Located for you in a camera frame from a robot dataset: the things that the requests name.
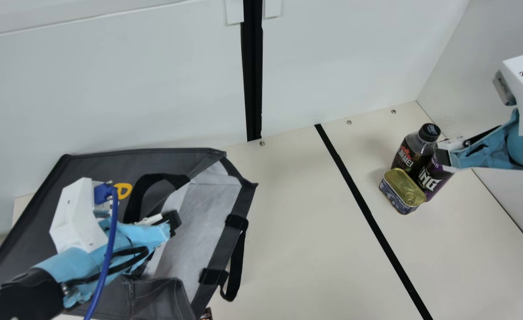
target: bottle cap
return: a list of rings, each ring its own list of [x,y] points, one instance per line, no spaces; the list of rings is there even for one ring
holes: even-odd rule
[[[441,134],[441,129],[435,124],[424,124],[418,134],[424,141],[436,142]]]

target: canned meat tin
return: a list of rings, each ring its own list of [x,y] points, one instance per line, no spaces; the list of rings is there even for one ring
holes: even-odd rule
[[[408,174],[400,168],[394,168],[384,174],[380,190],[399,213],[407,215],[426,202],[426,195]]]

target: bag handle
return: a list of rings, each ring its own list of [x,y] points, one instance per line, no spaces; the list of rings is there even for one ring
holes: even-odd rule
[[[127,203],[127,207],[125,207],[123,223],[139,222],[141,219],[141,205],[145,193],[151,186],[162,180],[166,180],[172,184],[175,190],[180,189],[182,186],[190,182],[189,177],[182,174],[153,173],[143,175],[139,180],[137,180],[133,187],[131,198]]]
[[[226,270],[203,269],[198,279],[201,284],[219,285],[220,295],[224,300],[232,302],[236,296],[241,285],[241,272],[244,264],[244,249],[245,249],[245,232],[248,229],[248,220],[237,215],[229,215],[226,218],[225,224],[227,226],[241,230],[241,234],[237,239],[236,246],[233,249],[232,257],[230,259],[229,272]],[[226,280],[228,286],[224,292],[224,285]]]

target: gold can lid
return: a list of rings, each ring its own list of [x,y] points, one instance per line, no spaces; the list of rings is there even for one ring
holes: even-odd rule
[[[408,207],[417,207],[426,202],[426,194],[416,185],[408,174],[400,168],[394,168],[384,174],[384,180]]]

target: white floor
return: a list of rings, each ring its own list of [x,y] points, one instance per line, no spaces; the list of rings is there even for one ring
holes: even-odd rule
[[[403,137],[429,121],[409,103],[323,128],[433,318],[523,320],[523,233],[471,170],[408,216],[378,190]],[[214,318],[421,319],[316,129],[263,140],[226,149],[260,185],[240,292],[215,294]]]

